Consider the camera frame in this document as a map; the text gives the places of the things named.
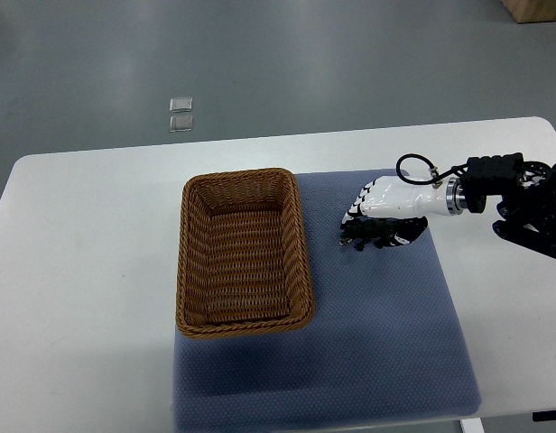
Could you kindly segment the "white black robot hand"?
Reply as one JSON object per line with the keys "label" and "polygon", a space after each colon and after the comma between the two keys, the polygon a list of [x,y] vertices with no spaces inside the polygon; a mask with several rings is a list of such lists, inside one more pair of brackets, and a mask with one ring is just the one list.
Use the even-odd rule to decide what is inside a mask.
{"label": "white black robot hand", "polygon": [[366,184],[342,218],[391,218],[397,221],[401,246],[413,243],[428,227],[430,214],[455,216],[466,208],[459,180],[451,178],[437,188],[412,185],[395,176],[383,176]]}

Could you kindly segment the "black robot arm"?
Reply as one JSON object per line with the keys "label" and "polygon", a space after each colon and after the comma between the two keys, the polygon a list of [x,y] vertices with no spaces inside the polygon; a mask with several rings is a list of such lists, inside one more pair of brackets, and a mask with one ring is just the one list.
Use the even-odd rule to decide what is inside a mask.
{"label": "black robot arm", "polygon": [[457,174],[469,212],[483,212],[487,198],[499,196],[496,235],[556,259],[556,163],[525,161],[519,152],[472,157]]}

